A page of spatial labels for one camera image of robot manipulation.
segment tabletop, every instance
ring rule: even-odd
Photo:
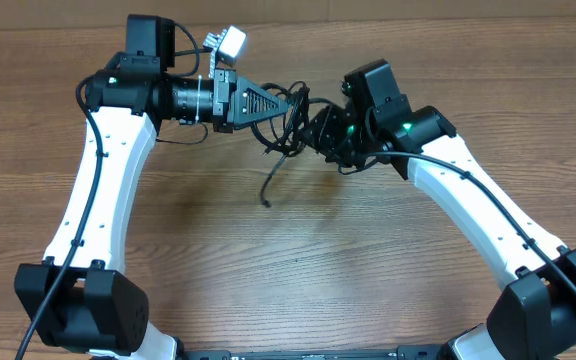
[[[385,58],[414,109],[437,107],[519,206],[576,247],[576,18],[242,28],[240,74],[304,80],[312,96],[339,103],[344,74]],[[198,38],[219,29],[190,28]],[[0,32],[0,358],[13,358],[29,322],[13,291],[17,266],[41,261],[79,166],[75,85],[123,49],[124,36]],[[179,35],[177,48],[188,46]],[[160,134],[198,136],[168,122]],[[443,343],[485,321],[500,294],[490,271],[392,168],[343,177],[306,151],[275,176],[267,209],[258,194],[278,155],[263,150],[240,131],[151,152],[126,273],[147,292],[160,330],[195,350],[325,350]],[[35,336],[27,358],[86,356]],[[562,359],[576,359],[576,347]]]

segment wall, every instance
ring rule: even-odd
[[[122,26],[129,13],[185,24],[576,16],[576,0],[0,0],[0,29]]]

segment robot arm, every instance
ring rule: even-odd
[[[146,294],[123,275],[125,235],[138,178],[162,119],[208,121],[213,123],[215,131],[225,133],[252,125],[255,133],[254,124],[286,114],[290,105],[295,113],[297,105],[271,95],[233,70],[214,68],[214,64],[209,80],[165,76],[167,66],[174,65],[174,57],[170,56],[174,54],[170,26],[169,21],[157,17],[129,17],[126,53],[116,59],[119,68],[111,66],[100,70],[87,85],[87,103],[100,129],[107,157],[103,160],[99,190],[83,244],[71,266],[66,268],[65,280],[56,285],[59,286],[57,300],[37,326],[38,334],[47,345],[116,359],[199,360],[207,357],[222,360],[224,356],[231,357],[228,352],[184,351],[178,339],[162,334],[148,321]],[[144,32],[157,34],[158,38],[131,36]],[[236,44],[245,42],[239,33],[234,38]],[[227,31],[220,36],[209,36],[207,42],[214,47],[213,59],[238,52],[232,49],[228,39]],[[167,44],[167,47],[148,50],[150,43]],[[225,55],[219,51],[222,45],[228,49]],[[308,126],[295,126],[293,140],[321,152],[327,162],[337,163],[340,169],[355,166],[362,171],[377,161],[392,164],[404,179],[410,179],[450,216],[482,254],[503,290],[485,325],[443,346],[400,346],[384,352],[383,357],[536,360],[574,346],[575,297],[553,276],[544,260],[526,246],[525,239],[518,236],[483,192],[460,174],[438,164],[379,153],[423,154],[468,171],[499,199],[539,249],[574,279],[575,285],[576,250],[570,251],[560,239],[537,225],[494,183],[477,164],[456,129],[436,109],[411,111],[385,61],[368,64],[346,75],[342,90],[349,97],[345,108],[326,102],[328,105],[306,122]],[[77,221],[92,182],[97,156],[90,126],[85,141],[66,214],[46,249],[43,264],[20,265],[15,278],[16,293],[31,318],[47,289],[54,285],[55,274],[64,268],[65,254],[79,225]],[[269,148],[278,147],[276,143],[265,144]],[[366,164],[366,156],[362,154],[377,154],[376,160]],[[84,287],[75,287],[81,280],[85,280]],[[280,357],[380,358],[375,353],[363,352],[328,355],[282,353]],[[261,360],[279,355],[246,356]]]

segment robotic arm link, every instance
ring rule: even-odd
[[[130,15],[126,51],[83,84],[86,101],[80,106],[88,127],[70,202],[42,263],[21,264],[15,277],[17,296],[32,319],[18,359],[35,329],[48,346],[100,359],[537,360],[576,345],[576,249],[503,192],[437,109],[413,112],[385,60],[345,76],[342,92],[348,102],[341,107],[308,99],[303,82],[291,92],[293,87],[258,86],[232,69],[217,68],[218,62],[232,66],[246,41],[234,27],[206,39],[203,51],[210,51],[212,60],[208,79],[168,74],[176,54],[175,25],[190,36],[171,20]],[[181,53],[198,58],[191,40],[195,51]],[[269,92],[273,89],[278,94]],[[309,105],[318,103],[325,106],[309,118]],[[257,124],[278,116],[289,118],[285,133],[265,139]],[[275,168],[306,146],[336,163],[340,173],[391,164],[466,235],[491,269],[501,297],[485,324],[443,345],[350,352],[185,351],[179,339],[149,322],[148,297],[123,275],[139,176],[164,119],[210,122],[222,133],[251,127],[267,151],[283,153]],[[78,281],[83,286],[75,286]]]

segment wood grain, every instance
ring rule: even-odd
[[[576,247],[576,18],[244,28],[241,74],[305,80],[334,101],[346,72],[386,58],[413,107],[439,108],[515,201]],[[16,267],[40,261],[79,165],[74,87],[123,37],[121,28],[0,32],[0,358],[12,358],[28,324]],[[161,133],[200,135],[171,124]],[[243,131],[151,153],[127,274],[161,330],[190,349],[356,349],[444,342],[485,320],[499,296],[485,264],[392,169],[341,177],[307,152],[286,162],[265,209],[258,191],[277,155],[262,151]],[[85,358],[37,339],[30,351]],[[562,358],[576,359],[576,347]]]

